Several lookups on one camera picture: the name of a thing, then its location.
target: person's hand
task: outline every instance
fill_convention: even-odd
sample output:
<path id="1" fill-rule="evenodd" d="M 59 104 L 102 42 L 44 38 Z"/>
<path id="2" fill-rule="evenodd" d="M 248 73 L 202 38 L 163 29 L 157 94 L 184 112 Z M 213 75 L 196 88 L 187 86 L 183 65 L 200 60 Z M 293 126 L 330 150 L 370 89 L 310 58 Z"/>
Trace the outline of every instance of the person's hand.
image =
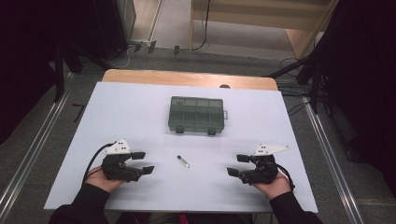
<path id="1" fill-rule="evenodd" d="M 87 184 L 94 185 L 100 189 L 103 189 L 109 193 L 113 192 L 114 189 L 118 188 L 121 184 L 125 183 L 123 180 L 109 180 L 106 178 L 103 170 L 100 166 L 95 167 L 88 173 L 88 178 L 85 181 Z"/>
<path id="2" fill-rule="evenodd" d="M 272 200 L 276 196 L 291 191 L 289 180 L 280 172 L 277 173 L 275 180 L 271 184 L 252 184 L 265 194 L 268 200 Z"/>

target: person's arm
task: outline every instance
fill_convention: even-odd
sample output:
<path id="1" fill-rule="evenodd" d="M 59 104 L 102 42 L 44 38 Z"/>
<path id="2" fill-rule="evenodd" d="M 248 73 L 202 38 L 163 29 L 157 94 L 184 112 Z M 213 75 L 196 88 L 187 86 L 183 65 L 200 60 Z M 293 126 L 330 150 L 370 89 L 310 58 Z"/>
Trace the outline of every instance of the person's arm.
<path id="1" fill-rule="evenodd" d="M 271 184 L 253 184 L 270 201 L 280 224 L 319 224 L 322 221 L 312 212 L 305 212 L 291 192 L 289 180 L 279 173 Z"/>
<path id="2" fill-rule="evenodd" d="M 122 183 L 108 180 L 100 167 L 93 168 L 75 200 L 56 209 L 49 224 L 107 224 L 104 213 L 107 199 Z"/>

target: white table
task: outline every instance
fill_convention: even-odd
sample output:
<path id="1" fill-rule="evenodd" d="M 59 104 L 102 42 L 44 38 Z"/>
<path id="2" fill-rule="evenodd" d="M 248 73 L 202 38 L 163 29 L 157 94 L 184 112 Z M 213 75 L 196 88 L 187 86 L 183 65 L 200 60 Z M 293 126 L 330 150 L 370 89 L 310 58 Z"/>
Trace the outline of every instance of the white table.
<path id="1" fill-rule="evenodd" d="M 228 111 L 221 134 L 169 131 L 171 96 L 220 98 Z M 97 83 L 76 135 L 53 184 L 45 209 L 71 203 L 94 152 L 104 144 L 125 138 L 133 151 L 145 151 L 142 161 L 127 165 L 154 165 L 151 175 L 122 185 L 106 209 L 150 212 L 269 212 L 257 189 L 227 175 L 227 167 L 253 169 L 237 162 L 236 154 L 252 154 L 259 144 L 288 145 L 275 154 L 290 171 L 295 195 L 304 210 L 317 212 L 303 161 L 279 91 L 237 90 L 132 83 Z M 177 160 L 182 156 L 191 165 Z M 92 167 L 102 163 L 104 155 Z"/>

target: red strap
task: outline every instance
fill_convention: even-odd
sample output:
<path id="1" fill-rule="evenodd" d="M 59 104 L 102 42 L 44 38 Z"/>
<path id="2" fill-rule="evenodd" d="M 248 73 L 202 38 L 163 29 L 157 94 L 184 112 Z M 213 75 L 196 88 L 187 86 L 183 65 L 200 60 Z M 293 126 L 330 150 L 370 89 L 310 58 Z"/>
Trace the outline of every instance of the red strap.
<path id="1" fill-rule="evenodd" d="M 186 214 L 180 213 L 180 214 L 178 215 L 178 223 L 179 223 L 179 224 L 189 224 L 189 222 L 187 221 Z"/>

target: black sleeve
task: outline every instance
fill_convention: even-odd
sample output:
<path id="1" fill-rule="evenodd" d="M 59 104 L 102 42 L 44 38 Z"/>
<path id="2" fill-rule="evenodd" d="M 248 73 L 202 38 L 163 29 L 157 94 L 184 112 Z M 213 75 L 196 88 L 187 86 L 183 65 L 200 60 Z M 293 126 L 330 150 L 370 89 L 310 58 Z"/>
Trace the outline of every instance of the black sleeve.
<path id="1" fill-rule="evenodd" d="M 108 224 L 104 213 L 110 194 L 90 184 L 83 184 L 71 204 L 60 206 L 49 224 Z"/>
<path id="2" fill-rule="evenodd" d="M 281 194 L 270 201 L 280 224 L 322 224 L 312 212 L 305 212 L 292 192 Z"/>

